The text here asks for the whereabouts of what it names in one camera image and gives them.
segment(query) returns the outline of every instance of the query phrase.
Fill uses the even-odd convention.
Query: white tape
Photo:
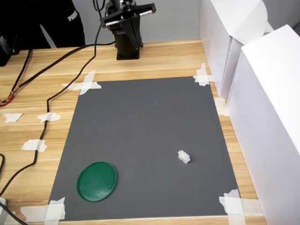
[[[89,72],[85,78],[83,83],[73,83],[71,84],[68,89],[69,90],[80,90],[79,95],[85,94],[89,89],[100,89],[101,85],[99,85],[97,82],[93,82],[94,76],[95,76],[95,70]]]
[[[200,86],[205,86],[210,82],[213,82],[212,76],[207,75],[205,64],[202,63],[200,69],[197,70],[197,75],[193,76],[195,83],[199,83]]]
[[[50,201],[49,205],[21,207],[21,213],[26,217],[26,222],[45,222],[45,225],[58,225],[65,219],[65,198]]]
[[[23,113],[4,113],[3,115],[6,117],[5,123],[13,123],[17,122]]]
[[[48,112],[45,115],[40,115],[38,118],[41,120],[41,123],[47,121],[56,121],[60,119],[60,115],[56,114],[55,112]]]
[[[245,216],[263,216],[263,211],[257,199],[241,199],[239,191],[232,190],[219,197],[220,203],[228,214],[230,225],[245,225]]]
[[[223,98],[214,98],[218,115],[228,116],[226,101]]]
[[[44,152],[46,148],[47,146],[45,145],[45,141],[39,139],[28,140],[21,147],[22,150],[31,150],[31,151],[38,150],[40,152]]]

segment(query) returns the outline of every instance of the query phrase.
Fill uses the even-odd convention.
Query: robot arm
[[[135,0],[110,0],[106,5],[101,26],[115,36],[117,60],[140,58],[143,41],[140,33],[141,16],[156,12],[155,4],[137,6]]]

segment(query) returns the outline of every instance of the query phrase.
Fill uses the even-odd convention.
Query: white cardboard box
[[[271,32],[262,0],[200,0],[200,38],[220,98],[228,98],[243,45]]]
[[[287,25],[242,47],[228,112],[267,224],[300,224],[300,37]]]

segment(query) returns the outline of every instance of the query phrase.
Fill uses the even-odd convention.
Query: green lid
[[[78,177],[77,192],[88,202],[99,202],[113,192],[117,172],[112,164],[96,162],[86,167]]]

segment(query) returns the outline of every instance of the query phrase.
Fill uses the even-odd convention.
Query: puma logo
[[[69,22],[71,22],[71,20],[75,19],[78,16],[78,13],[76,12],[76,10],[74,11],[74,13],[71,16],[68,16],[68,20]]]

